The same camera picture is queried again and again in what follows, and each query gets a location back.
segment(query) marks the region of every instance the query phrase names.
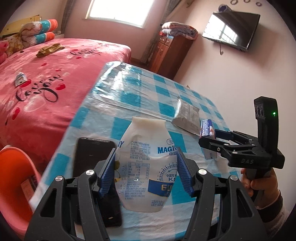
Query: window sill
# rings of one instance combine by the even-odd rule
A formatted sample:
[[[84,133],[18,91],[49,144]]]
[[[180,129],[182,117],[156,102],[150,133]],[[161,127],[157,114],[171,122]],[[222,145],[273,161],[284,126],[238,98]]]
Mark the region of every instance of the window sill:
[[[136,28],[144,29],[144,26],[139,26],[133,23],[129,22],[124,22],[124,21],[119,21],[119,20],[114,20],[114,19],[108,19],[108,18],[94,18],[94,17],[86,17],[85,19],[92,19],[92,20],[101,20],[101,21],[108,21],[108,22],[114,22],[114,23],[121,23],[129,26],[133,26]]]

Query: television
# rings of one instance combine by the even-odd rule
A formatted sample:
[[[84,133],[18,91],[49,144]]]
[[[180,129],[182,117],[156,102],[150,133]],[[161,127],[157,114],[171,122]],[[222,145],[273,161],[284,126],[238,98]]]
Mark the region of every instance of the television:
[[[247,52],[259,19],[260,14],[249,12],[214,12],[202,36]]]

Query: window frame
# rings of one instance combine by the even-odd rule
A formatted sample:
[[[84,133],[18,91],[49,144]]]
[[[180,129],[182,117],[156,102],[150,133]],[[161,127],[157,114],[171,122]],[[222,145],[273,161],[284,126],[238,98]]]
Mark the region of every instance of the window frame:
[[[86,13],[86,17],[85,19],[93,19],[93,20],[101,20],[101,21],[108,21],[108,22],[114,22],[114,23],[121,23],[121,24],[126,24],[126,25],[130,25],[130,26],[133,26],[133,27],[136,27],[136,28],[145,28],[146,26],[146,23],[147,23],[147,18],[148,18],[148,15],[150,14],[150,11],[152,9],[152,5],[155,3],[155,0],[153,0],[153,3],[148,11],[148,14],[145,18],[145,21],[143,23],[142,26],[140,25],[137,25],[137,24],[133,24],[133,23],[130,23],[130,22],[125,22],[125,21],[120,21],[120,20],[116,20],[116,19],[111,19],[111,18],[97,18],[97,17],[91,17],[90,16],[90,13],[91,13],[91,9],[93,7],[93,4],[96,0],[91,0],[91,4],[89,5],[89,8],[87,10],[87,13]]]

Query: brown cloth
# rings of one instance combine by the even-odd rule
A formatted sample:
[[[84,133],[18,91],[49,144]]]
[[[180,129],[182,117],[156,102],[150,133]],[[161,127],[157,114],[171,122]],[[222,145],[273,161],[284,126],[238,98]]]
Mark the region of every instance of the brown cloth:
[[[62,46],[62,45],[59,44],[59,43],[53,44],[52,46],[45,46],[45,47],[43,47],[43,48],[41,48],[41,49],[39,50],[39,52],[36,54],[36,56],[37,56],[38,58],[41,58],[41,57],[47,56],[47,55],[49,55],[49,54],[51,54],[51,53],[57,52],[57,51],[59,51],[59,50],[62,50],[62,49],[64,49],[64,48],[65,48],[65,47]]]

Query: smartphone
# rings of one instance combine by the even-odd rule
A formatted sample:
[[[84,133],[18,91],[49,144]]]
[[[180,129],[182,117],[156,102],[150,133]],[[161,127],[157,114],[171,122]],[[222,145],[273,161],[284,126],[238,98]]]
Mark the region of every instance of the smartphone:
[[[116,145],[112,141],[99,140],[81,137],[77,141],[76,153],[73,164],[73,177],[80,176],[83,172],[94,169],[99,161],[106,160]],[[78,197],[72,199],[74,220],[81,224]],[[102,199],[97,199],[98,207],[101,212],[105,227],[120,227],[122,224],[120,212],[120,200],[113,181],[109,192]]]

